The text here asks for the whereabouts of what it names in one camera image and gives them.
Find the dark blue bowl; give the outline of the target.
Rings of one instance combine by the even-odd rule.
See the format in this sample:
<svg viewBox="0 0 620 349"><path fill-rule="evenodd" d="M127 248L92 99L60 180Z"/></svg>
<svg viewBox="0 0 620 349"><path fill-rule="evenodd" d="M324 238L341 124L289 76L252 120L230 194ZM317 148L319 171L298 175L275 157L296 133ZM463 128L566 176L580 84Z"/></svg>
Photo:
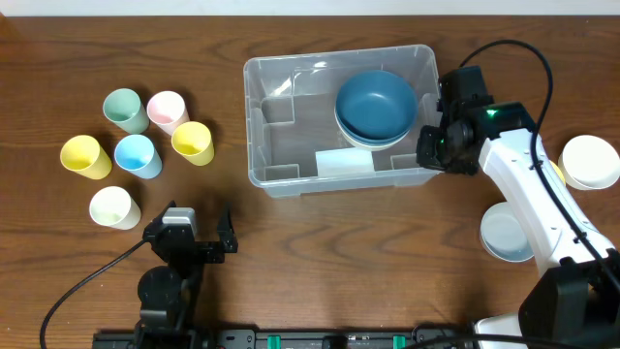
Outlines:
<svg viewBox="0 0 620 349"><path fill-rule="evenodd" d="M387 139L410 130L418 119L418 97L403 78L372 70L348 79L335 99L335 115L355 134Z"/></svg>
<svg viewBox="0 0 620 349"><path fill-rule="evenodd" d="M350 137L351 139L353 139L353 140L355 140L355 141L357 141L359 143L372 144L373 146L380 146L380 145L385 145L385 144L388 144L388 143L396 143L397 141L400 141L401 139L406 137L410 133L410 131L411 131L411 130L407 130L407 131L401 133L398 136L387 138L387 139L369 139L369 138L365 138L363 136L357 135L353 131L348 129L343 124L343 122L340 120L338 115L335 115L335 120L336 120L336 123L337 123L338 127L341 129L341 131L343 132L344 135Z"/></svg>

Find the yellow bowl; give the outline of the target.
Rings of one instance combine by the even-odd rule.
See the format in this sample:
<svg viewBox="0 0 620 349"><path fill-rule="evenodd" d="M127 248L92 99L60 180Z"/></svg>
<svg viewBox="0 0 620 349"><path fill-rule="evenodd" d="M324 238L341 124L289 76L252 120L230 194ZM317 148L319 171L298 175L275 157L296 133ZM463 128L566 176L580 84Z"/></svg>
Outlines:
<svg viewBox="0 0 620 349"><path fill-rule="evenodd" d="M561 179L562 183L564 184L564 186L567 185L566 183L566 179L564 177L564 174L562 172L562 170L557 166L556 163L554 163L553 161L550 161L550 164L553 168L553 170L555 171L555 173L558 175L558 177Z"/></svg>

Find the beige bowl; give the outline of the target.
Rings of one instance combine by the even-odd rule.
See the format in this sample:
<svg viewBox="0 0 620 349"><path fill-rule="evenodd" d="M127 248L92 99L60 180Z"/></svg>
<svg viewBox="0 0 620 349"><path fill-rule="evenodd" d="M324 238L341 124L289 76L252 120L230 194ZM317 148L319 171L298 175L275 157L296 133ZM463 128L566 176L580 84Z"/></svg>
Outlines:
<svg viewBox="0 0 620 349"><path fill-rule="evenodd" d="M396 139L393 142L390 143L385 143L385 144L367 144L367 143L362 143L360 141L357 141L356 139L352 138L349 134L345 133L344 131L341 131L340 134L344 137L344 139L351 144L354 147L357 148L361 148L364 150L368 150L368 151L382 151L382 150L386 150L394 145L396 145L397 143L399 143L400 141L402 141L405 136Z"/></svg>

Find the white bowl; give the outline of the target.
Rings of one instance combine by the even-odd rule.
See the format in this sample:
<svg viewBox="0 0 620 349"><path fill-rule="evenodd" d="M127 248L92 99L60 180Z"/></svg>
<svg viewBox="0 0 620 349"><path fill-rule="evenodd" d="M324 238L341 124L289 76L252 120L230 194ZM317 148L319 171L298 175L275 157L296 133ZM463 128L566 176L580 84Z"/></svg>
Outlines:
<svg viewBox="0 0 620 349"><path fill-rule="evenodd" d="M577 190L602 190L619 179L619 155L607 141L581 135L570 139L558 159L566 182Z"/></svg>

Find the clear plastic storage container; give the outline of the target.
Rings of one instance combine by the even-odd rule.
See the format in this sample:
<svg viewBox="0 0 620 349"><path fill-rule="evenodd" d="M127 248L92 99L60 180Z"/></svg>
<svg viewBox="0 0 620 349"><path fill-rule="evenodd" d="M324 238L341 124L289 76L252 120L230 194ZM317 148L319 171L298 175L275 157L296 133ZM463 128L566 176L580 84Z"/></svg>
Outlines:
<svg viewBox="0 0 620 349"><path fill-rule="evenodd" d="M382 70L417 95L416 123L379 151L353 145L339 128L335 99L356 74ZM426 45L255 57L243 67L248 176L272 198L380 186L422 185L420 129L438 125L438 69Z"/></svg>

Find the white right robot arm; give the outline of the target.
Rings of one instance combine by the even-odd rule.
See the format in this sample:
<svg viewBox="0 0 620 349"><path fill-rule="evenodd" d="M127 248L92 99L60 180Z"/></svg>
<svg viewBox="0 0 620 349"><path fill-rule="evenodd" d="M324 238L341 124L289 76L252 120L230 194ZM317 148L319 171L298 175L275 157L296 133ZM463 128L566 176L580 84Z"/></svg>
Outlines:
<svg viewBox="0 0 620 349"><path fill-rule="evenodd" d="M515 314L479 320L479 348L616 348L619 253L583 214L546 157L518 102L497 104L481 70L439 80L439 126L420 131L418 163L446 173L483 171L500 189L541 276Z"/></svg>

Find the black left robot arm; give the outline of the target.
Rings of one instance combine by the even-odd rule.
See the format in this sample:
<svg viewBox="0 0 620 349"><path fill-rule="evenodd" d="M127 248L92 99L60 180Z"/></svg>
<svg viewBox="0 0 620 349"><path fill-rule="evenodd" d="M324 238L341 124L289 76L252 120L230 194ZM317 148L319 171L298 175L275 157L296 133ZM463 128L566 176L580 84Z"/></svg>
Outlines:
<svg viewBox="0 0 620 349"><path fill-rule="evenodd" d="M212 348L210 330L193 323L206 265L222 264L238 241L225 207L216 227L218 239L197 240L195 211L171 202L144 228L142 237L164 262L139 280L136 348Z"/></svg>

